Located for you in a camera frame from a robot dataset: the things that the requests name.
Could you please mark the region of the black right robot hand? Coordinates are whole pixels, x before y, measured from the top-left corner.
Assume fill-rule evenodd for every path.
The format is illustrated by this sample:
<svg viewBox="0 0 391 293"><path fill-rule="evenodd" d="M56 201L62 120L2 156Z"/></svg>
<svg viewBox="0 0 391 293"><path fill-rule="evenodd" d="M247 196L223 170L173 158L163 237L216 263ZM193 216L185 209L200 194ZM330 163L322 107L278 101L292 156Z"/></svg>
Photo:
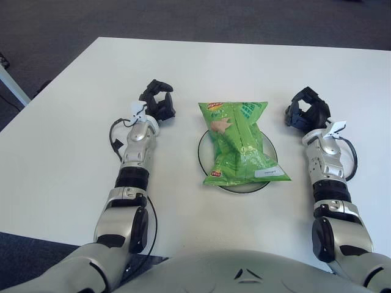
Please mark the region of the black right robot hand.
<svg viewBox="0 0 391 293"><path fill-rule="evenodd" d="M310 107L303 111L299 102L303 101ZM285 110L285 124L308 133L315 129L326 128L326 122L331 117L329 106L310 87L298 92Z"/></svg>

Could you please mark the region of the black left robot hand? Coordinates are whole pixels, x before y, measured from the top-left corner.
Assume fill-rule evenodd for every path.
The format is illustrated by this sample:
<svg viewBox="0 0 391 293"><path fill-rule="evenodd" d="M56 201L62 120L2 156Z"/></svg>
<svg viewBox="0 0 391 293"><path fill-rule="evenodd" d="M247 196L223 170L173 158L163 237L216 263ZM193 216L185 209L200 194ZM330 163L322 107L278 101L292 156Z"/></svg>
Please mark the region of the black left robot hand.
<svg viewBox="0 0 391 293"><path fill-rule="evenodd" d="M173 91L171 85L156 79L152 80L139 97L139 101L146 103L145 113L152 116L156 121L173 118L176 114L171 97ZM165 97L157 102L155 96L161 92L165 93Z"/></svg>

